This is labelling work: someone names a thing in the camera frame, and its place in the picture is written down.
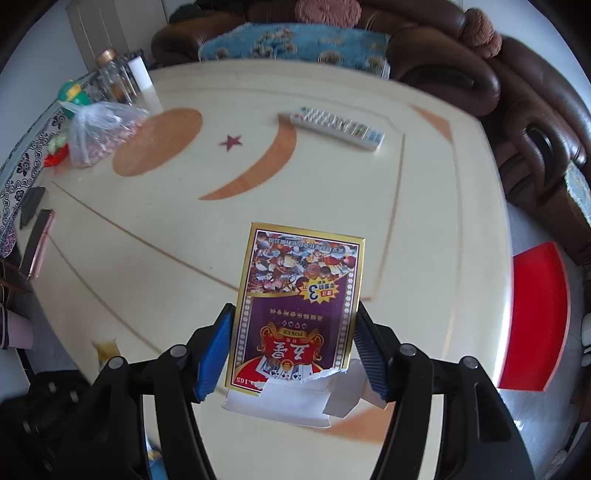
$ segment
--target glass bottle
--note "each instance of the glass bottle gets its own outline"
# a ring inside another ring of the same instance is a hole
[[[119,61],[117,50],[107,48],[96,58],[99,66],[99,79],[105,94],[111,102],[133,105],[137,93],[131,83],[127,71]]]

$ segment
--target red chair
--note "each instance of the red chair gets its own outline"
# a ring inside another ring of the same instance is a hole
[[[547,242],[513,259],[513,316],[499,388],[544,391],[569,332],[569,281],[558,246]]]

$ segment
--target gold border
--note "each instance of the gold border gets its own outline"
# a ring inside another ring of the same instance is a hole
[[[259,396],[251,390],[245,388],[239,388],[232,385],[233,373],[234,373],[234,360],[236,353],[236,343],[238,341],[238,329],[240,327],[242,317],[242,303],[244,302],[244,294],[246,290],[246,280],[248,278],[248,270],[251,266],[253,244],[256,232],[257,224],[251,224],[251,233],[248,236],[248,243],[246,244],[246,252],[244,253],[244,265],[242,266],[242,278],[240,279],[240,286],[238,287],[238,301],[236,302],[236,312],[234,313],[234,325],[232,326],[232,339],[230,340],[230,354],[228,358],[228,368],[226,368],[226,387],[233,390],[238,390],[243,393],[254,394]]]
[[[232,339],[230,341],[230,354],[228,359],[228,368],[226,370],[226,387],[231,388],[232,390],[240,391],[243,393],[248,393],[250,395],[259,396],[260,393],[253,392],[252,390],[247,390],[246,388],[239,387],[237,385],[233,385],[233,373],[234,373],[234,361],[235,361],[235,351],[236,351],[236,342],[238,341],[238,329],[240,327],[240,322],[242,318],[242,304],[244,302],[245,297],[245,290],[246,290],[246,281],[248,279],[248,271],[250,269],[252,255],[254,253],[254,239],[257,230],[265,230],[265,231],[273,231],[276,233],[289,233],[291,235],[298,235],[298,236],[307,236],[312,238],[323,239],[326,241],[336,241],[336,242],[343,242],[347,244],[354,244],[359,247],[358,257],[357,257],[357,265],[356,265],[356,277],[355,277],[355,289],[354,289],[354,296],[353,302],[351,302],[351,308],[355,306],[355,309],[351,311],[351,317],[349,322],[349,331],[347,334],[347,338],[345,340],[345,354],[343,356],[343,362],[341,364],[341,369],[349,368],[349,357],[351,355],[351,349],[353,346],[353,333],[355,332],[355,320],[357,317],[357,309],[359,307],[359,296],[361,294],[361,276],[363,272],[363,258],[365,256],[365,238],[361,238],[358,236],[351,236],[351,235],[341,235],[339,233],[328,233],[328,232],[320,232],[317,230],[308,230],[306,228],[295,228],[290,226],[283,226],[283,225],[276,225],[274,223],[261,223],[261,222],[253,222],[251,225],[251,232],[248,236],[248,244],[246,246],[246,253],[244,255],[244,265],[242,267],[242,278],[240,280],[240,288],[238,290],[238,302],[236,305],[236,313],[234,315],[234,325],[232,327]],[[333,357],[333,368],[335,366],[335,358]]]

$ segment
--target white cardboard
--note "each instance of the white cardboard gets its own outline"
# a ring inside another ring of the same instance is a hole
[[[363,398],[380,408],[384,402],[371,386],[361,361],[347,371],[305,382],[269,379],[256,397],[229,390],[222,407],[252,417],[306,427],[330,427],[329,416],[345,418]]]

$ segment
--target cream table top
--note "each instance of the cream table top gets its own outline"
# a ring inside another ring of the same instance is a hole
[[[512,259],[501,184],[475,118],[399,83],[316,64],[228,60],[151,76],[162,109],[201,113],[180,154],[136,176],[118,175],[107,158],[45,169],[37,181],[56,222],[33,286],[85,375],[98,374],[92,342],[116,339],[130,362],[153,358],[235,303],[257,221],[365,237],[361,296],[373,320],[434,358],[474,355],[498,382]],[[384,131],[382,147],[278,127],[279,112],[304,105]],[[242,145],[226,151],[227,135]],[[30,228],[17,231],[21,248]],[[304,429],[230,413],[222,400],[210,395],[196,415],[228,480],[274,476],[274,466],[285,479],[367,478],[389,415],[362,401],[331,429]],[[441,411],[434,397],[421,478],[436,467]]]

